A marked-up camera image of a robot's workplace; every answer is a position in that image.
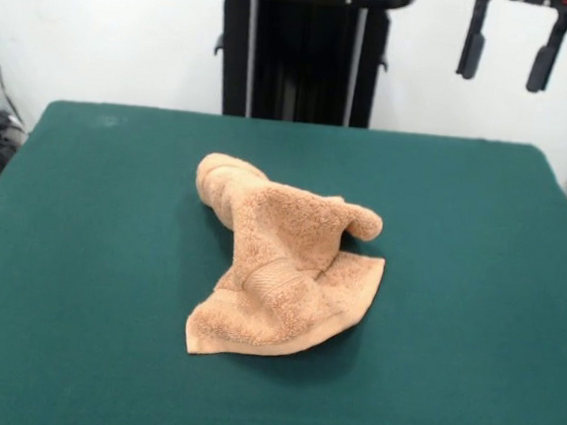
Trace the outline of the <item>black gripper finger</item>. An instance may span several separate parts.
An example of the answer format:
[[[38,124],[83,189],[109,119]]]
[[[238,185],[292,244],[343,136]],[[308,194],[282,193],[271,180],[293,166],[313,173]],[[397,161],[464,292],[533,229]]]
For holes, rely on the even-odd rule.
[[[567,4],[550,2],[549,7],[556,11],[557,17],[546,44],[538,50],[531,68],[526,83],[526,89],[530,93],[541,92],[547,89],[552,69],[561,49],[563,39],[567,34]]]
[[[463,44],[462,54],[456,69],[456,73],[462,78],[471,80],[477,72],[480,58],[485,45],[483,36],[483,24],[491,0],[476,0],[473,13],[468,26],[468,33]]]

